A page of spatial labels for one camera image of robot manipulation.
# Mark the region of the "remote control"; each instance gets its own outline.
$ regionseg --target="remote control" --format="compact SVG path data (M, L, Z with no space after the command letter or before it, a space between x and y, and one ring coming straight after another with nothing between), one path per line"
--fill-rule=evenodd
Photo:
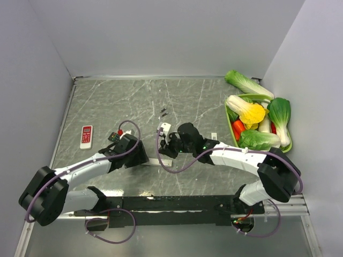
M83 126L81 132L80 149L87 150L92 148L93 126Z

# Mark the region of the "wall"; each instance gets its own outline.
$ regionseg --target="wall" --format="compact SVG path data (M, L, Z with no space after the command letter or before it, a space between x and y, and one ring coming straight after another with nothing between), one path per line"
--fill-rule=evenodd
M29 1L74 77L263 77L304 2Z
M343 2L306 0L263 85L291 101L289 153L325 257L342 256Z
M0 249L13 256L24 223L18 199L48 165L72 80L28 1L0 2Z

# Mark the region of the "purple cable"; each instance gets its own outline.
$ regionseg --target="purple cable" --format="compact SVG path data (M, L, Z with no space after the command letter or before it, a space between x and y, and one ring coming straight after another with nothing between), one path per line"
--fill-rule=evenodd
M136 219L135 219L135 217L134 217L134 215L133 215L132 213L130 213L128 210L125 210L125 209L122 209L122 208L113 208L113 209L103 210L103 211L99 212L99 214L100 214L100 213L106 213L106 212L108 212L108 211L113 211L113 210L124 211L124 212L128 213L128 214L131 216L132 220L133 220L133 229L132 229L132 232L130 233L130 235L129 235L126 239L124 239L124 240L122 240L122 241L119 241L119 242L110 241L110 240L104 239L104 238L102 238L102 237L99 237L98 235L95 235L95 234L91 233L91 232L87 229L87 224L88 224L90 221L103 221L103 220L106 220L106 219L104 219L104 218L92 218L92 219L86 221L86 223L85 223L86 234L90 234L91 236L93 236L93 237L95 237L95 238L97 238L97 239L99 239L99 240L101 240L101 241L107 242L107 243L109 243L109 244L114 244L114 245L122 244L122 243L128 241L128 240L133 236L133 234L135 233L135 230L136 230Z
M127 152L122 153L122 154L117 154L117 155L113 155L113 156L107 156L107 157L92 159L92 160L89 160L89 161L80 163L80 164L78 164L78 165L76 165L76 166L70 168L68 171L66 170L66 171L63 171L63 172L61 172L60 174L56 175L56 176L53 177L51 180L49 180L48 182L46 182L46 183L38 190L37 194L32 198L32 200L31 200L29 206L27 207L27 212L26 212L26 214L25 214L25 220L26 220L28 223L32 223L32 222L35 222L35 221L36 221L36 220L30 220L30 213L31 213L31 211L32 211L32 208L33 208L34 203L36 202L36 200L38 199L38 197L41 195L41 193L42 193L42 192L43 192L52 182L54 182L54 181L57 180L58 178L60 178L60 177L62 177L62 176L64 176L64 175L66 175L68 172L72 172L72 171L74 171L74 170L77 170L77 169L79 169L79 168L82 168L82 167L84 167L84 166L86 166L86 165L88 165L88 164L90 164L90 163L99 162L99 161L104 161L104 160L109 160L109 159L113 159L113 158L119 158L119 157L122 157L122 156L124 156L124 155L126 155L126 154L131 153L131 152L138 146L138 143L139 143L139 141L140 141L140 130L139 130L139 127L137 126L137 124L134 123L134 122L131 121L131 120L124 120L123 122L121 122L121 123L119 124L119 128L118 128L118 129L120 130L121 126L122 126L124 123L127 123L127 122L133 124L133 125L136 127L137 131L138 131L138 139L137 139L137 142L135 143L135 145L134 145L130 150L128 150Z
M247 237L257 237L257 238L266 238L266 237L270 237L272 235L274 235L276 232L278 232L279 228L280 228L280 225L281 225L281 213L280 213L280 210L278 208L278 206L272 201L272 200L269 200L268 201L274 205L275 209L277 210L277 213L278 213L278 224L277 226L275 227L275 229L268 233L268 234L265 234L265 235L254 235L254 234L248 234L248 233L245 233L241 230L239 230L239 228L237 228L235 225L232 225L234 227L234 229L236 229L237 233L239 234L242 234L242 235L245 235Z
M171 170L169 169L168 167L166 167L163 162L162 162L162 159L161 159L161 156L160 156L160 153L159 153L159 135L160 133L163 131L163 128L161 127L158 132L157 132L157 135L156 135L156 145L155 145L155 151L156 151L156 154L157 154L157 159L159 160L160 162L160 165L166 170L168 171L169 173L172 173L172 174L177 174L177 173L180 173L186 169L188 169L189 167L191 167L197 160L199 160L202 156L204 156L205 154L209 153L209 152L212 152L212 151L223 151L223 150L228 150L228 151L234 151L234 152L241 152L242 150L241 149L235 149L235 148L212 148L212 149L208 149L204 152L202 152L201 154L199 154L193 161L191 161L189 164L187 164L186 166L184 166L182 169L180 170ZM256 151L256 150L248 150L248 153L252 153L252 154L266 154L266 155L269 155L269 156L272 156L276 159L278 159L280 162L282 162L291 172L293 172L293 174L295 175L295 177L297 178L297 180L299 181L299 190L294 192L293 194L296 195L296 194L301 194L302 190L303 190L303 183L302 183L302 180L298 174L298 172L283 158L281 158L280 156L274 154L274 153L270 153L270 152L264 152L264 151Z

